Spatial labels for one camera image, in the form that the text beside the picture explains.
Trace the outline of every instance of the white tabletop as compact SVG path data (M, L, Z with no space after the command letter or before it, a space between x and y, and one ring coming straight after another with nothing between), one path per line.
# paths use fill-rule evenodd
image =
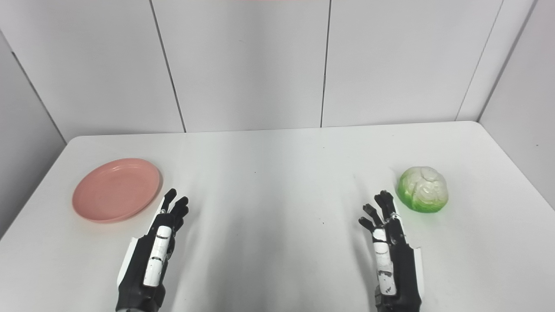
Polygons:
M125 157L160 169L155 202L115 224L77 216L77 183ZM423 248L421 311L551 310L555 212L472 122L73 139L0 241L1 309L113 311L129 240L173 187L190 213L160 311L375 311L357 219L414 165L436 168L450 192L436 214L396 199Z

